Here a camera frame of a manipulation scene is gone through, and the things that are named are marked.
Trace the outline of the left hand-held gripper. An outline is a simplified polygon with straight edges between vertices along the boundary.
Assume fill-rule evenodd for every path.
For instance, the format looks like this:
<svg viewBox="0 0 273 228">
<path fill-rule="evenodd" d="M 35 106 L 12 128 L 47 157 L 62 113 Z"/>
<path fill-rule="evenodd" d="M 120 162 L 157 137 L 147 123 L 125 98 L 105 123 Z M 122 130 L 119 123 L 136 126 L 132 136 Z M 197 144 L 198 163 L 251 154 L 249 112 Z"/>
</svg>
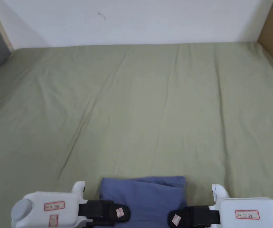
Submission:
<svg viewBox="0 0 273 228">
<path fill-rule="evenodd" d="M 130 209 L 110 200 L 84 200 L 85 182 L 77 181 L 71 192 L 27 194 L 11 210 L 12 228 L 82 228 L 88 219 L 127 222 Z M 79 216 L 79 205 L 88 202 L 88 219 Z"/>
</svg>

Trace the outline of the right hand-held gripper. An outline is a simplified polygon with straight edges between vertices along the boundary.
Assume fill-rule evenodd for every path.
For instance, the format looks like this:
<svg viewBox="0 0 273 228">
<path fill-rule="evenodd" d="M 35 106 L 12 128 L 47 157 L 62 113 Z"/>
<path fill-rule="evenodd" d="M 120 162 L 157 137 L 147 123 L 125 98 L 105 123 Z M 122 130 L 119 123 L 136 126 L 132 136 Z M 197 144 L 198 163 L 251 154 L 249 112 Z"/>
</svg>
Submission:
<svg viewBox="0 0 273 228">
<path fill-rule="evenodd" d="M 208 226 L 209 209 L 219 213 L 211 228 L 273 228 L 273 199 L 230 198 L 220 184 L 212 185 L 213 206 L 188 206 L 169 212 L 169 226 Z"/>
</svg>

